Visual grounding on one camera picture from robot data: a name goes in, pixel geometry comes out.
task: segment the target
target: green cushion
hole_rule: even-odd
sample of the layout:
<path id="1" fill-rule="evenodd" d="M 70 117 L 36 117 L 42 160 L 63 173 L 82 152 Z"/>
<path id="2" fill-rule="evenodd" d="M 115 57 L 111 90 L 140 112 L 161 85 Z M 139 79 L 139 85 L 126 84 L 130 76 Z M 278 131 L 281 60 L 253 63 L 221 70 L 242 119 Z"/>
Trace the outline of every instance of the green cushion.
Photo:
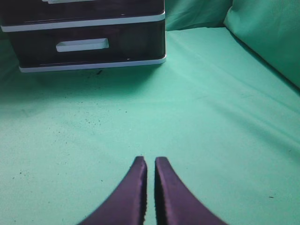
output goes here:
<path id="1" fill-rule="evenodd" d="M 300 87 L 299 0 L 234 0 L 225 25 Z"/>
<path id="2" fill-rule="evenodd" d="M 139 155 L 145 225 L 157 156 L 230 225 L 299 224 L 299 93 L 226 28 L 166 36 L 165 64 L 100 74 L 21 74 L 0 41 L 0 225 L 77 224 Z"/>
<path id="3" fill-rule="evenodd" d="M 220 27 L 233 0 L 165 0 L 166 29 Z"/>

